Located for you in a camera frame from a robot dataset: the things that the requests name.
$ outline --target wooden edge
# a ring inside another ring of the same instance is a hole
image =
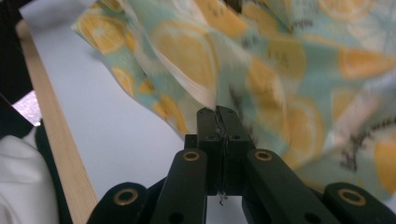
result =
[[[20,21],[16,30],[45,121],[49,144],[64,188],[70,215],[74,223],[87,223],[92,209],[97,204],[92,184],[26,22]]]

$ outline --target black clamp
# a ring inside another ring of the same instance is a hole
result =
[[[117,185],[88,223],[205,223],[206,196],[242,196],[248,223],[396,223],[364,189],[346,183],[309,189],[274,152],[256,149],[236,113],[218,106],[197,113],[168,176],[149,189]]]

